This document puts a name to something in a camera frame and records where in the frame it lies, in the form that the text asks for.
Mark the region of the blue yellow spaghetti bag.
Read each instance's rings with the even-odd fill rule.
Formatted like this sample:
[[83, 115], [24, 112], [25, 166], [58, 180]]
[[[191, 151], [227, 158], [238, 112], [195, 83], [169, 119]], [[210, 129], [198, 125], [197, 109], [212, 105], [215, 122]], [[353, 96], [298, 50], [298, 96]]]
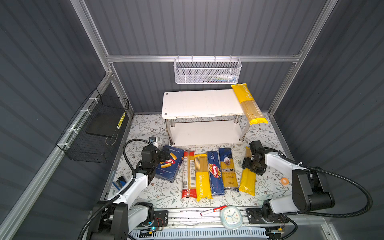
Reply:
[[221, 172], [224, 188], [238, 192], [238, 180], [231, 148], [219, 148]]

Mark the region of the blue rigatoni pasta box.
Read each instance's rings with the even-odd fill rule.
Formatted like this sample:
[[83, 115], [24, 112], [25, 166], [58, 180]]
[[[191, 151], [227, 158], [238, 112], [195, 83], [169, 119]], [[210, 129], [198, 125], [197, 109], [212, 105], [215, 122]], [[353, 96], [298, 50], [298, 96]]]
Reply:
[[182, 165], [185, 151], [169, 145], [164, 145], [161, 160], [156, 167], [155, 177], [173, 183]]

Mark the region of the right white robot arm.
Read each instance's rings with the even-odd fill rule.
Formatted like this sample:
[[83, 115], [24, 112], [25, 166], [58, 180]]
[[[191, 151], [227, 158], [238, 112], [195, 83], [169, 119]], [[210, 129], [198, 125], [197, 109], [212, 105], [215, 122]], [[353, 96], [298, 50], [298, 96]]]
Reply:
[[[325, 218], [353, 218], [367, 213], [373, 206], [369, 191], [357, 182], [342, 175], [306, 166], [287, 158], [282, 152], [263, 147], [260, 141], [249, 143], [251, 157], [244, 158], [242, 168], [262, 176], [268, 167], [278, 170], [289, 178], [292, 186], [290, 195], [264, 201], [259, 208], [254, 208], [250, 217], [259, 217], [266, 223], [273, 223], [279, 215], [309, 215]], [[331, 192], [327, 177], [343, 180], [366, 197], [366, 205], [357, 211], [345, 214], [328, 214], [323, 210], [331, 209], [336, 201]]]

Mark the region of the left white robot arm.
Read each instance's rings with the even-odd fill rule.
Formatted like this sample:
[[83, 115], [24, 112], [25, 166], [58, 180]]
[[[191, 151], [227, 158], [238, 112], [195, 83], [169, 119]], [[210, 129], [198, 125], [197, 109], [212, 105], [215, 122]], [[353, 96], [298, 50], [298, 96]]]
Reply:
[[126, 153], [126, 147], [128, 146], [128, 144], [130, 144], [132, 142], [143, 142], [143, 143], [145, 143], [145, 144], [147, 144], [149, 146], [154, 146], [153, 142], [146, 141], [146, 140], [143, 140], [143, 139], [132, 139], [132, 140], [127, 141], [124, 144], [124, 146], [123, 146], [123, 156], [124, 156], [124, 159], [127, 162], [128, 166], [130, 167], [130, 169], [132, 171], [133, 177], [131, 178], [131, 181], [122, 188], [122, 190], [120, 190], [117, 194], [115, 194], [110, 200], [102, 202], [102, 205], [98, 209], [93, 211], [92, 215], [90, 216], [90, 218], [87, 220], [87, 222], [85, 223], [85, 225], [81, 229], [81, 231], [79, 233], [79, 236], [78, 236], [78, 240], [82, 240], [83, 239], [83, 237], [84, 237], [84, 235], [86, 233], [86, 230], [90, 226], [91, 222], [96, 218], [96, 216], [98, 214], [100, 214], [104, 209], [106, 209], [109, 206], [111, 206], [115, 201], [120, 199], [124, 195], [124, 193], [126, 191], [128, 191], [128, 189], [132, 185], [134, 185], [135, 181], [138, 179], [137, 178], [137, 173], [139, 172], [139, 164], [137, 164], [137, 167], [134, 168], [133, 165], [131, 164], [131, 162], [128, 160], [127, 153]]

